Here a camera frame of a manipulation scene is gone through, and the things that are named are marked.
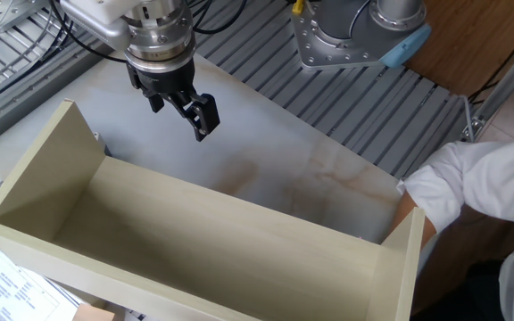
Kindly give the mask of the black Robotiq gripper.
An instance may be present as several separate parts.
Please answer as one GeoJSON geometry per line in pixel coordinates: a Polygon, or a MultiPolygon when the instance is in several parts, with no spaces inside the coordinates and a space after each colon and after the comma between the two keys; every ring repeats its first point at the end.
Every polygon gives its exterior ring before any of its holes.
{"type": "Polygon", "coordinates": [[[199,95],[195,91],[193,58],[179,68],[156,72],[138,67],[137,61],[127,60],[126,65],[131,85],[143,90],[152,111],[158,112],[164,107],[163,99],[171,103],[193,127],[198,142],[202,142],[220,124],[214,97],[199,95]]]}

